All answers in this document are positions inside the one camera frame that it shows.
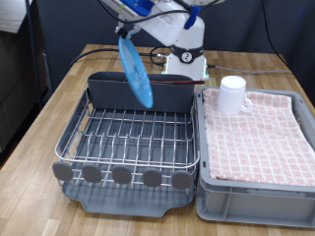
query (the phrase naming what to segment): blue dish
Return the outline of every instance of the blue dish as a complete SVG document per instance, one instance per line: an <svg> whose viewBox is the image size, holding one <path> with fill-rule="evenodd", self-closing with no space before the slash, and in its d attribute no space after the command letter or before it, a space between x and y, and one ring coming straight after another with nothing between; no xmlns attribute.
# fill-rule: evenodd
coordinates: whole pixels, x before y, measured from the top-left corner
<svg viewBox="0 0 315 236"><path fill-rule="evenodd" d="M130 38L119 37L118 47L129 85L138 100L147 108L154 105L154 96L146 67Z"/></svg>

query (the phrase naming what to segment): black wall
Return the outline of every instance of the black wall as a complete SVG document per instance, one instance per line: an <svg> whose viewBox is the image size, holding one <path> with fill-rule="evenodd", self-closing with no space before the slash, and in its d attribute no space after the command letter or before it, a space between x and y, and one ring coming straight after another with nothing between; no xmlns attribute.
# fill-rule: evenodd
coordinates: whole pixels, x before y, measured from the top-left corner
<svg viewBox="0 0 315 236"><path fill-rule="evenodd" d="M315 1L264 1L273 43L315 104ZM53 89L87 43L118 42L117 23L96 0L37 0L37 5ZM200 17L206 24L205 49L273 53L261 0L225 0L201 12ZM160 45L143 30L133 36L133 42Z"/></svg>

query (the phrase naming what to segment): dish towel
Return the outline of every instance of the dish towel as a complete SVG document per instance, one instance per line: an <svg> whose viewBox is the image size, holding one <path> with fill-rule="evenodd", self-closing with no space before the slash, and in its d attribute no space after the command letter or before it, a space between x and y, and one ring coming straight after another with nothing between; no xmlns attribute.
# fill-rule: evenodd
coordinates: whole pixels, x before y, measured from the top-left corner
<svg viewBox="0 0 315 236"><path fill-rule="evenodd" d="M219 91L203 91L210 177L315 186L315 153L295 120L291 98L246 93L252 111L226 114L218 111Z"/></svg>

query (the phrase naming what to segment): wooden table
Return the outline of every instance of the wooden table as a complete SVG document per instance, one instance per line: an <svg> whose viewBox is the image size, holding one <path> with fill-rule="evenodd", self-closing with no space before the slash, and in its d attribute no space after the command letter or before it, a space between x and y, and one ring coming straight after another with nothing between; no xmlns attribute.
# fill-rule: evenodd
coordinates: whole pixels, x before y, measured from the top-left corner
<svg viewBox="0 0 315 236"><path fill-rule="evenodd" d="M102 48L88 45L85 51ZM150 48L139 48L150 52ZM207 51L208 62L244 70L285 70L276 55ZM144 58L149 73L161 67ZM67 74L0 171L0 235L313 235L312 229L244 223L213 222L196 214L196 202L169 210L162 218L84 212L81 204L61 192L51 165L54 147L87 86L97 71L122 71L116 52L89 55ZM210 70L209 86L218 86L230 72ZM241 75L249 88L299 92L313 116L315 109L293 75Z"/></svg>

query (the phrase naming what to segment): white cup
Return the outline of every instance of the white cup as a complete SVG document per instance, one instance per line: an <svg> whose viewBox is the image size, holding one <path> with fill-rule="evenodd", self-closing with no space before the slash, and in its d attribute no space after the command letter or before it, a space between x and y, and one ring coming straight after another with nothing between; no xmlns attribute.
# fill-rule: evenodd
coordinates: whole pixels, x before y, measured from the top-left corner
<svg viewBox="0 0 315 236"><path fill-rule="evenodd" d="M237 76L224 77L220 81L218 109L224 113L250 112L253 103L245 95L246 81Z"/></svg>

